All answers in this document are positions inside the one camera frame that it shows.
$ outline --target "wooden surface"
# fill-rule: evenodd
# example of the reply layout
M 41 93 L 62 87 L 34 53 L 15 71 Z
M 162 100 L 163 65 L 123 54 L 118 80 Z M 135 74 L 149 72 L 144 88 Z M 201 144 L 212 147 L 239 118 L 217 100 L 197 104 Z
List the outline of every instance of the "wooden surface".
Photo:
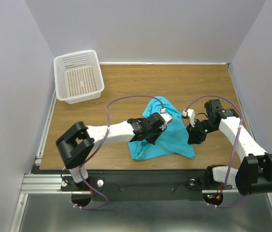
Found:
M 105 107 L 111 100 L 132 94 L 149 94 L 167 98 L 182 111 L 199 96 L 219 94 L 238 104 L 226 65 L 102 65 L 105 89 L 101 97 L 76 104 L 56 101 L 47 136 L 40 169 L 62 169 L 63 162 L 55 141 L 75 122 L 85 125 L 106 125 Z M 192 108 L 205 112 L 203 106 L 210 98 L 200 100 Z M 110 107 L 111 124 L 129 118 L 141 117 L 151 99 L 132 98 L 114 103 Z M 230 105 L 221 100 L 224 108 Z M 91 159 L 88 169 L 197 169 L 213 164 L 228 164 L 231 144 L 216 131 L 208 134 L 201 145 L 193 145 L 196 158 L 188 159 L 178 154 L 145 161 L 133 161 L 127 143 L 105 145 Z M 235 157 L 233 167 L 240 161 Z

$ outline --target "blue towel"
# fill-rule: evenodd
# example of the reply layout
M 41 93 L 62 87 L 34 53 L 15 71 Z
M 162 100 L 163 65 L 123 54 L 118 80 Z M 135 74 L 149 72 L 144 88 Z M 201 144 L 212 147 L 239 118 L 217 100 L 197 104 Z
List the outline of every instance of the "blue towel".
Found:
M 131 158 L 133 160 L 148 160 L 158 156 L 178 153 L 193 159 L 195 152 L 193 146 L 187 144 L 188 133 L 183 124 L 181 113 L 166 98 L 157 98 L 164 103 L 166 112 L 172 115 L 173 120 L 156 140 L 155 145 L 149 144 L 146 140 L 128 143 Z M 143 117 L 149 117 L 152 113 L 159 113 L 160 108 L 160 102 L 152 99 L 142 115 Z

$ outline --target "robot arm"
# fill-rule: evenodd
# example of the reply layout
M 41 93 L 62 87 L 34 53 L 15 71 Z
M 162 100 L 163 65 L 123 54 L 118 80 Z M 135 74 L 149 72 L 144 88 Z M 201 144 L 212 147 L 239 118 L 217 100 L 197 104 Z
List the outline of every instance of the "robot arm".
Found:
M 167 113 L 153 113 L 148 118 L 131 118 L 118 124 L 110 125 L 109 133 L 103 144 L 116 142 L 133 142 L 146 140 L 155 144 L 165 131 L 172 116 Z M 57 148 L 66 169 L 72 174 L 76 183 L 82 182 L 79 170 L 88 178 L 84 162 L 94 146 L 99 146 L 107 132 L 107 126 L 85 126 L 83 122 L 75 123 L 57 141 Z
M 192 109 L 187 110 L 189 118 L 189 144 L 202 143 L 207 133 L 220 130 L 234 144 L 240 119 L 233 109 L 223 109 L 219 100 L 210 100 L 205 104 L 208 119 L 195 119 Z M 230 169 L 226 184 L 235 186 L 242 195 L 272 192 L 272 154 L 260 147 L 244 127 L 241 127 L 236 151 L 240 157 L 239 169 Z M 224 183 L 227 166 L 209 166 L 207 181 Z

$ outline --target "gray wall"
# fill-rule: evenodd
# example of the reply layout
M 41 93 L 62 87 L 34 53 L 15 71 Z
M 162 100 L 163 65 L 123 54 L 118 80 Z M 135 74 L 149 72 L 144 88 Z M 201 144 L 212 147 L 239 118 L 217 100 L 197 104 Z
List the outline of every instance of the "gray wall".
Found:
M 272 152 L 272 0 L 267 0 L 230 66 L 256 140 Z
M 230 62 L 265 0 L 26 0 L 55 56 Z
M 0 1 L 0 232 L 9 231 L 37 152 L 54 89 L 53 58 L 25 2 Z

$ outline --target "plastic basket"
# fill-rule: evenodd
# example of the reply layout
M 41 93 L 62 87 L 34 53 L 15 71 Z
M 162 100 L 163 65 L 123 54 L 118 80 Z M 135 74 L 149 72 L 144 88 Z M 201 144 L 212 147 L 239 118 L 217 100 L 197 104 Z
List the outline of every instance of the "plastic basket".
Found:
M 99 98 L 104 89 L 97 54 L 93 50 L 56 57 L 54 79 L 57 99 L 69 104 Z

